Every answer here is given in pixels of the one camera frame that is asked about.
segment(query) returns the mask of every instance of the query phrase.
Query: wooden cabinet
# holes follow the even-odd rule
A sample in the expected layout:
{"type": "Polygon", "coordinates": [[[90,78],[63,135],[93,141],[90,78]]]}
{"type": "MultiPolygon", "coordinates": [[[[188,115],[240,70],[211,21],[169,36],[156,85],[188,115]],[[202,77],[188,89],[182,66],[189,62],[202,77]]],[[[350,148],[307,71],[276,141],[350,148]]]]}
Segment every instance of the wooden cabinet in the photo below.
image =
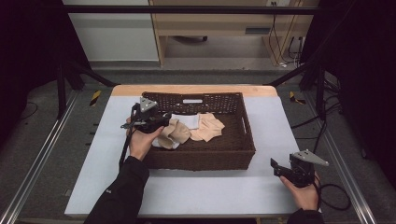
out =
{"type": "MultiPolygon", "coordinates": [[[[267,0],[149,0],[152,6],[243,6],[265,7],[267,0]]],[[[316,6],[318,0],[290,0],[289,7],[316,6]]],[[[274,65],[280,63],[292,36],[305,36],[312,16],[240,14],[152,14],[160,64],[163,65],[168,36],[244,36],[260,35],[274,65]]]]}

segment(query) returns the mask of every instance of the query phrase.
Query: black jacket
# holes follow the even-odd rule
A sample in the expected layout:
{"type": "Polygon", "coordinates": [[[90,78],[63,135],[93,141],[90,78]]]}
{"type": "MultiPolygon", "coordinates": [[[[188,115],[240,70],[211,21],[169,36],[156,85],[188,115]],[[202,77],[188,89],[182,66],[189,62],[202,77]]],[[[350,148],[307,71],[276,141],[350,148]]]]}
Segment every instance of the black jacket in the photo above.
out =
{"type": "MultiPolygon", "coordinates": [[[[143,199],[143,191],[149,179],[149,169],[134,158],[128,157],[116,180],[103,192],[85,224],[134,224],[143,199]]],[[[293,213],[288,224],[321,224],[318,211],[300,209],[293,213]]]]}

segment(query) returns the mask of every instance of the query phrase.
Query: black stand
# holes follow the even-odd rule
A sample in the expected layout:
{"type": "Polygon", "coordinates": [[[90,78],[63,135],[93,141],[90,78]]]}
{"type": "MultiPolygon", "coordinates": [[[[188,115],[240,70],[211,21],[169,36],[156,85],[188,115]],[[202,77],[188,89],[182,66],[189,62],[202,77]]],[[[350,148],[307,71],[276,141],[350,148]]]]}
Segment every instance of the black stand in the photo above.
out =
{"type": "Polygon", "coordinates": [[[285,76],[278,78],[277,80],[270,82],[268,84],[273,87],[277,87],[278,85],[284,83],[285,81],[291,79],[292,77],[296,77],[302,73],[304,76],[300,82],[300,89],[302,91],[306,91],[312,87],[312,85],[317,82],[317,100],[316,100],[316,110],[318,115],[321,119],[326,118],[326,111],[324,107],[324,75],[325,70],[323,69],[323,59],[326,55],[326,51],[332,41],[334,34],[336,34],[339,26],[343,23],[345,18],[347,17],[348,12],[350,9],[353,8],[356,0],[350,0],[345,4],[345,11],[342,15],[342,18],[335,23],[335,25],[330,29],[329,34],[325,37],[322,41],[318,49],[309,57],[308,61],[303,64],[302,66],[290,71],[285,76]]]}
{"type": "MultiPolygon", "coordinates": [[[[302,90],[306,90],[315,82],[318,74],[324,76],[324,71],[321,70],[321,64],[323,55],[326,52],[326,48],[329,46],[329,42],[332,39],[333,34],[337,30],[338,26],[343,22],[347,16],[348,11],[353,6],[356,0],[349,0],[351,4],[347,3],[347,10],[344,16],[339,22],[334,25],[333,29],[329,32],[329,35],[322,41],[317,51],[309,57],[309,60],[296,68],[295,70],[289,72],[285,76],[264,85],[278,86],[283,82],[289,80],[292,77],[300,75],[305,72],[304,78],[300,83],[302,90]]],[[[304,7],[304,8],[294,8],[294,7],[146,7],[146,6],[43,6],[41,7],[45,10],[50,10],[52,12],[57,12],[58,10],[63,13],[187,13],[187,14],[276,14],[276,15],[317,15],[331,13],[334,16],[338,16],[338,13],[342,11],[339,7],[335,8],[323,8],[323,7],[304,7]]],[[[76,63],[68,64],[71,68],[84,73],[96,80],[104,83],[105,85],[112,87],[117,84],[112,83],[105,78],[102,78],[95,74],[93,71],[79,66],[76,63]]],[[[61,116],[64,112],[64,82],[63,79],[63,69],[60,65],[58,69],[58,84],[60,93],[60,113],[61,116]]],[[[79,76],[66,76],[69,82],[72,84],[73,89],[81,90],[84,86],[83,81],[79,76]]],[[[317,99],[318,106],[322,104],[323,99],[317,99]]]]}
{"type": "Polygon", "coordinates": [[[58,117],[60,119],[66,110],[66,92],[64,79],[66,78],[73,90],[82,90],[84,88],[84,81],[79,74],[85,74],[93,79],[101,82],[107,87],[115,87],[120,85],[105,79],[94,73],[91,69],[85,68],[78,63],[68,62],[66,64],[59,64],[57,69],[57,84],[58,84],[58,100],[59,100],[59,110],[58,117]]]}

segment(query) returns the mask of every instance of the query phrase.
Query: black cable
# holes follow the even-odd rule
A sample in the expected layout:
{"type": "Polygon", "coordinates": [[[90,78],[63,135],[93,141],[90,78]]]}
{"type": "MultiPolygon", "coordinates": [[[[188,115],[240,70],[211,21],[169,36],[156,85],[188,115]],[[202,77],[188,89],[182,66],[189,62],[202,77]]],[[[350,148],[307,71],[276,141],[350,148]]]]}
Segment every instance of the black cable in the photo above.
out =
{"type": "Polygon", "coordinates": [[[290,55],[290,54],[291,54],[290,48],[291,48],[291,44],[293,43],[293,41],[294,41],[294,36],[291,37],[291,41],[290,41],[290,44],[289,44],[289,47],[288,47],[288,54],[289,54],[289,57],[290,57],[290,58],[293,58],[293,57],[290,55]]]}
{"type": "Polygon", "coordinates": [[[323,121],[323,124],[322,124],[322,126],[321,126],[321,128],[320,128],[320,132],[319,132],[319,134],[318,134],[317,141],[315,142],[314,149],[312,150],[312,152],[313,152],[314,154],[317,154],[317,149],[318,149],[319,140],[320,140],[320,137],[324,134],[324,132],[325,132],[325,130],[326,130],[326,127],[327,127],[327,121],[324,120],[324,121],[323,121]]]}
{"type": "MultiPolygon", "coordinates": [[[[330,99],[332,99],[333,97],[336,97],[336,96],[334,95],[334,96],[328,97],[328,98],[325,100],[325,103],[327,103],[327,101],[330,100],[330,99]]],[[[338,106],[338,105],[340,105],[340,103],[335,103],[334,105],[331,105],[329,108],[327,108],[327,109],[325,110],[326,115],[329,115],[330,113],[332,113],[333,109],[334,109],[336,106],[338,106]]],[[[294,125],[294,126],[290,126],[290,128],[291,128],[291,129],[299,128],[299,127],[301,127],[301,126],[304,126],[305,124],[308,124],[308,123],[310,123],[310,122],[312,122],[312,121],[315,121],[315,119],[317,119],[317,118],[319,118],[319,116],[315,116],[315,117],[313,117],[312,119],[309,119],[309,120],[304,121],[303,123],[296,124],[296,125],[294,125]]]]}
{"type": "MultiPolygon", "coordinates": [[[[335,95],[331,95],[331,96],[329,96],[329,97],[327,97],[326,99],[325,99],[325,104],[327,104],[327,102],[330,100],[330,99],[332,99],[332,98],[337,98],[338,99],[338,94],[335,94],[335,95]]],[[[332,107],[335,107],[336,105],[339,105],[340,103],[336,103],[336,104],[334,104],[334,105],[332,105],[331,107],[329,107],[328,109],[331,109],[332,107]]]]}
{"type": "Polygon", "coordinates": [[[269,45],[269,47],[270,47],[271,52],[272,52],[273,55],[274,55],[274,59],[275,59],[276,64],[280,64],[279,61],[277,60],[276,56],[275,56],[275,52],[274,52],[272,46],[271,46],[271,34],[272,34],[272,32],[273,32],[273,29],[271,29],[270,35],[269,35],[269,37],[268,37],[268,45],[269,45]]]}
{"type": "Polygon", "coordinates": [[[271,33],[274,31],[274,35],[275,35],[275,39],[276,39],[276,43],[277,43],[277,48],[279,49],[279,56],[285,63],[292,63],[292,62],[289,62],[289,61],[287,61],[287,60],[285,60],[283,58],[282,50],[281,50],[281,47],[280,47],[280,44],[279,44],[279,39],[277,38],[277,34],[276,34],[275,22],[276,22],[276,14],[274,14],[274,19],[273,19],[273,25],[272,25],[271,33]]]}
{"type": "Polygon", "coordinates": [[[343,188],[341,188],[340,186],[335,185],[335,184],[325,184],[325,185],[323,185],[323,186],[320,187],[320,191],[323,191],[323,189],[324,189],[324,188],[327,188],[327,187],[335,187],[335,188],[340,189],[341,191],[343,191],[344,194],[346,195],[347,204],[346,204],[345,207],[337,207],[337,206],[334,206],[334,205],[332,205],[332,204],[330,204],[330,203],[324,201],[323,199],[321,199],[321,201],[322,201],[324,204],[326,204],[327,206],[329,206],[330,208],[335,209],[335,210],[338,210],[338,211],[346,211],[347,209],[349,209],[349,207],[350,207],[350,205],[351,205],[351,201],[350,201],[349,195],[347,194],[347,191],[344,190],[343,188]]]}
{"type": "Polygon", "coordinates": [[[300,59],[301,59],[301,55],[302,55],[302,53],[303,53],[303,37],[302,36],[300,36],[299,37],[299,40],[300,40],[300,46],[299,46],[299,48],[298,48],[298,66],[300,66],[301,64],[300,64],[300,59]]]}
{"type": "Polygon", "coordinates": [[[326,85],[326,87],[328,87],[328,89],[334,93],[338,93],[340,91],[340,89],[334,85],[333,83],[331,83],[328,79],[324,79],[324,84],[326,85]]]}
{"type": "Polygon", "coordinates": [[[321,207],[321,203],[322,203],[322,198],[321,198],[321,185],[320,185],[320,181],[317,178],[317,176],[315,175],[315,179],[318,181],[319,186],[317,185],[317,183],[312,183],[312,185],[315,187],[315,190],[317,191],[317,195],[318,195],[318,204],[317,204],[317,210],[319,210],[319,208],[321,207]]]}
{"type": "MultiPolygon", "coordinates": [[[[135,107],[135,105],[131,109],[131,117],[130,117],[131,119],[134,117],[134,107],[135,107]]],[[[128,149],[128,146],[131,143],[132,135],[134,134],[134,132],[136,132],[136,129],[133,131],[133,127],[134,127],[134,120],[131,120],[131,124],[129,125],[129,132],[126,135],[125,143],[122,148],[122,152],[121,152],[121,156],[120,156],[120,160],[119,160],[119,169],[120,170],[122,168],[122,165],[124,164],[126,150],[128,149]]]]}
{"type": "Polygon", "coordinates": [[[312,139],[317,139],[317,137],[304,137],[304,138],[297,137],[295,139],[298,139],[298,140],[312,140],[312,139]]]}
{"type": "Polygon", "coordinates": [[[32,113],[30,113],[28,116],[25,116],[25,117],[21,118],[20,120],[28,119],[28,118],[32,117],[33,114],[35,114],[35,112],[37,112],[37,110],[38,110],[38,105],[37,105],[37,104],[35,104],[35,103],[33,103],[33,102],[27,102],[27,104],[29,104],[29,105],[35,105],[35,111],[33,111],[32,113]]]}

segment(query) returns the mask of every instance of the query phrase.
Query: wooden table edge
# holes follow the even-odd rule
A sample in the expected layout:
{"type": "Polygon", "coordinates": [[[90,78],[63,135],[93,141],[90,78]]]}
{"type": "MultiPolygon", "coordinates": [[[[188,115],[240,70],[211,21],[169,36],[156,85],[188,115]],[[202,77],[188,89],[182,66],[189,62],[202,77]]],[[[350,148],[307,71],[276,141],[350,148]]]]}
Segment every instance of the wooden table edge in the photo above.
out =
{"type": "Polygon", "coordinates": [[[141,95],[144,91],[167,93],[242,92],[244,96],[277,96],[273,86],[257,85],[119,85],[111,96],[141,95]]]}

